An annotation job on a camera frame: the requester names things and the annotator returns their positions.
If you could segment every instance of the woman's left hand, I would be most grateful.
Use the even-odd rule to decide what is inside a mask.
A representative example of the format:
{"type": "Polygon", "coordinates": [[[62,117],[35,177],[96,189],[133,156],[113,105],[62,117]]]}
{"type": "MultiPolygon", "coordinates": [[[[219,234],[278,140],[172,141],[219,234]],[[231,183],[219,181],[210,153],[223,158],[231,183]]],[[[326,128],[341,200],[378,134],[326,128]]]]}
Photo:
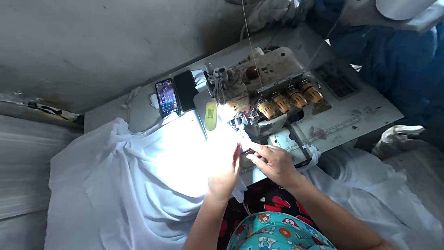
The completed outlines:
{"type": "Polygon", "coordinates": [[[217,201],[227,202],[239,177],[239,159],[241,156],[241,146],[233,143],[221,148],[212,176],[209,178],[209,193],[207,195],[217,201]]]}

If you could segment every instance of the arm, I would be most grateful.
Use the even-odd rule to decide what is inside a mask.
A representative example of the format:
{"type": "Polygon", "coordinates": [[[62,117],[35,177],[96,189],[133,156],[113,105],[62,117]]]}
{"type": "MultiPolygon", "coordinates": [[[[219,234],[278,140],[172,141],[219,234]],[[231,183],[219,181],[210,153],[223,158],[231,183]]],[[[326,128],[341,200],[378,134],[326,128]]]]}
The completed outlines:
{"type": "Polygon", "coordinates": [[[209,191],[182,250],[216,249],[223,215],[239,176],[240,151],[239,145],[229,147],[227,154],[217,159],[217,172],[209,179],[209,191]]]}
{"type": "Polygon", "coordinates": [[[183,250],[216,249],[227,204],[211,193],[205,196],[183,250]]]}
{"type": "Polygon", "coordinates": [[[247,158],[268,178],[289,191],[338,249],[394,249],[375,231],[313,186],[295,169],[291,156],[284,149],[256,143],[250,147],[256,152],[247,155],[247,158]]]}

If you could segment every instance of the phone screen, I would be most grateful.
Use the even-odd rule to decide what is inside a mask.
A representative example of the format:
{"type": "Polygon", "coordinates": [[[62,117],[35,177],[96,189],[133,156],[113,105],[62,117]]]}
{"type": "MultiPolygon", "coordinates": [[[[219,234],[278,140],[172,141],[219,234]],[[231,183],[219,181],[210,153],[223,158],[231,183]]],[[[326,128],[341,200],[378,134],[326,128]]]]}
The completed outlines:
{"type": "Polygon", "coordinates": [[[166,79],[165,81],[156,83],[156,90],[162,117],[166,117],[171,112],[176,112],[179,115],[180,109],[172,80],[166,79]]]}

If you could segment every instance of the hand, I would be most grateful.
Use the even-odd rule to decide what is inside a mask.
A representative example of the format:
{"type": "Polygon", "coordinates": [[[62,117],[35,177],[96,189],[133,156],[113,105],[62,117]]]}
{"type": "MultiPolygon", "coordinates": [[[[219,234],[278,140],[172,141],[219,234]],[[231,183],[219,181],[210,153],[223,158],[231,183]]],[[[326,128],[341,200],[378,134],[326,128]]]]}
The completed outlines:
{"type": "Polygon", "coordinates": [[[239,177],[239,159],[241,146],[239,143],[221,146],[219,157],[215,159],[213,174],[209,178],[209,195],[217,201],[227,202],[239,177]]]}
{"type": "Polygon", "coordinates": [[[291,156],[285,149],[273,145],[260,145],[254,142],[251,142],[249,147],[255,152],[254,154],[247,154],[246,157],[264,175],[286,190],[297,187],[298,183],[304,178],[294,167],[291,156]]]}

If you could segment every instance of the woman's right hand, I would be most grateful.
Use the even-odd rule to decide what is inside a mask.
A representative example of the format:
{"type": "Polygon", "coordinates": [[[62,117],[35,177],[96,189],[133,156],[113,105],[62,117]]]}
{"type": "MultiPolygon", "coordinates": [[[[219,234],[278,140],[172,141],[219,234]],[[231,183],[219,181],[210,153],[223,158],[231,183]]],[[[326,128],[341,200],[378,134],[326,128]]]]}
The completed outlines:
{"type": "Polygon", "coordinates": [[[255,151],[247,154],[250,159],[268,178],[286,190],[297,188],[305,179],[296,168],[290,154],[273,145],[260,145],[254,142],[249,147],[255,151]]]}

